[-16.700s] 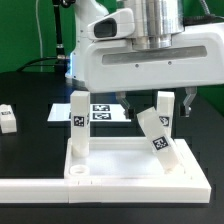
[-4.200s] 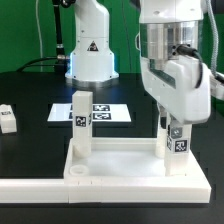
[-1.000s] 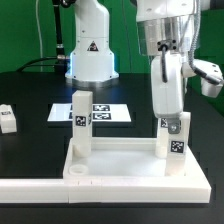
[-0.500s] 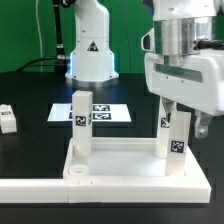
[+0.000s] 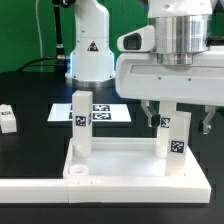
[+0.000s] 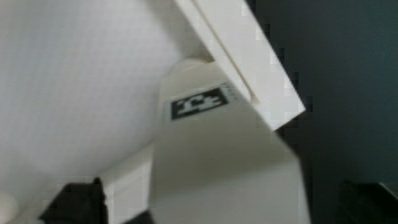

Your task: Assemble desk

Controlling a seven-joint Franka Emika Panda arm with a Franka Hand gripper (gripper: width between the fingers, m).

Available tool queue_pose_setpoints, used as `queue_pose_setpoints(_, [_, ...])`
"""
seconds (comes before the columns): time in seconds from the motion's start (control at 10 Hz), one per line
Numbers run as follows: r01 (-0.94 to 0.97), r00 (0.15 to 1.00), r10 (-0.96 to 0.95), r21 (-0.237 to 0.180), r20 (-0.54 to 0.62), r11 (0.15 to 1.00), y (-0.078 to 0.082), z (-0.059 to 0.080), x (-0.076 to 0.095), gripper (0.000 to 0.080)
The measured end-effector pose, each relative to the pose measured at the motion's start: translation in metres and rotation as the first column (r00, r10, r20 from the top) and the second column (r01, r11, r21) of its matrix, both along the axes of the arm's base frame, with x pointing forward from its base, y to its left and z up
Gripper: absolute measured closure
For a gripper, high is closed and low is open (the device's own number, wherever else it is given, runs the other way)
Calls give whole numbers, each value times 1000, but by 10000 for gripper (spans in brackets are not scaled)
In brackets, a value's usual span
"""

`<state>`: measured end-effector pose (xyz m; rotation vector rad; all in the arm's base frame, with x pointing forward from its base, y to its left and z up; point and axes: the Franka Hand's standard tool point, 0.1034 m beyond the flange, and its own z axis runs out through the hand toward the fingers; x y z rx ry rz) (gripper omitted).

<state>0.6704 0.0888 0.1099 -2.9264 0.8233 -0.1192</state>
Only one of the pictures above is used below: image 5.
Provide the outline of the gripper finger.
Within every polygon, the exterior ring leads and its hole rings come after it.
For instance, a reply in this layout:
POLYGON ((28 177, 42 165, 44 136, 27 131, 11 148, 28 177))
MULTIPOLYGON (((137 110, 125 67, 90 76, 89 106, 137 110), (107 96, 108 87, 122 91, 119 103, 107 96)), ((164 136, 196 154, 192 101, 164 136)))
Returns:
POLYGON ((141 107, 147 116, 148 126, 156 128, 160 125, 160 114, 155 110, 154 105, 149 100, 142 100, 141 107))
POLYGON ((216 113, 216 106, 206 105, 205 106, 206 116, 204 119, 199 121, 198 132, 200 134, 208 134, 211 130, 211 120, 213 119, 216 113))

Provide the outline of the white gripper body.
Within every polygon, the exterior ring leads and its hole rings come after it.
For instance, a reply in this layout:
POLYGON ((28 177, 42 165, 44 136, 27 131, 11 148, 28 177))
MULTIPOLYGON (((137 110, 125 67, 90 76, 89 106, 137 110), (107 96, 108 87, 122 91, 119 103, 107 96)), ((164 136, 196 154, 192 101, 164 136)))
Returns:
POLYGON ((160 65, 150 53, 124 53, 116 64, 122 98, 224 106, 224 47, 195 54, 192 65, 160 65))

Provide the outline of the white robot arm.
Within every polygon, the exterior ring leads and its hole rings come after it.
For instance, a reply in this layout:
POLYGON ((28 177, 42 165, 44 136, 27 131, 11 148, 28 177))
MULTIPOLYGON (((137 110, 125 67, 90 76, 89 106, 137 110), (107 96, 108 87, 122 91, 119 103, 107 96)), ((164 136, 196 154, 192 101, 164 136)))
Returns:
POLYGON ((140 99, 151 126, 165 122, 150 101, 198 104, 207 116, 199 122, 211 130, 216 108, 224 106, 224 38, 209 35, 210 17, 224 0, 141 0, 148 8, 147 26, 117 40, 115 57, 109 48, 109 12, 97 0, 52 0, 75 10, 76 45, 65 61, 66 78, 88 87, 114 81, 123 98, 140 99))

